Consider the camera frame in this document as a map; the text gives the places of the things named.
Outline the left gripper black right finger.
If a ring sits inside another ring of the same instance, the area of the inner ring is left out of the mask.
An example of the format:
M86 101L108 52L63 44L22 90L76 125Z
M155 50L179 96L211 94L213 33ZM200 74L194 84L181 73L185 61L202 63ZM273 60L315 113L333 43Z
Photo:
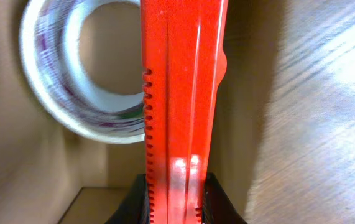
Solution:
M247 224L213 173L205 179L201 222L203 224Z

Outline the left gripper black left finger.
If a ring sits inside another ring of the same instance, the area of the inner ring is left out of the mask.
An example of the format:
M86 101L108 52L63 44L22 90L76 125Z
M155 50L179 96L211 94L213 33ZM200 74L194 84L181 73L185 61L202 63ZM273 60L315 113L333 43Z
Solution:
M139 174L124 200L104 224L149 224L147 191L145 174Z

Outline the brown cardboard box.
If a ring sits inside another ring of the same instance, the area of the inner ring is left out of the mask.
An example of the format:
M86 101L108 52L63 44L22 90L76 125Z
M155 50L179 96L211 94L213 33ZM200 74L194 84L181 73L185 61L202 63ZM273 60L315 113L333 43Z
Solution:
M106 223L137 175L144 145L104 144L55 121L25 79L19 25L25 1L0 1L0 223ZM238 213L265 128L287 1L230 1L209 170Z

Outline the red utility knife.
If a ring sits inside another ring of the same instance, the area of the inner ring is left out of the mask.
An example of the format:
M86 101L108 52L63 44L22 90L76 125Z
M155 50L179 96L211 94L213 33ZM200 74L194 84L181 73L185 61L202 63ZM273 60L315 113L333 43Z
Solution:
M201 223L227 0L141 2L150 223Z

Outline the white masking tape roll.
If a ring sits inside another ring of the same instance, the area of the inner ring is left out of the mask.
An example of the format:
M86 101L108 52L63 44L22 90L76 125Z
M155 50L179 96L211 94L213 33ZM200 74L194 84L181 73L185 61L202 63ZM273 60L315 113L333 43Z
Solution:
M107 144L144 140L143 94L120 95L90 80L79 56L85 19L118 0L29 1L19 29L25 77L42 106L69 130Z

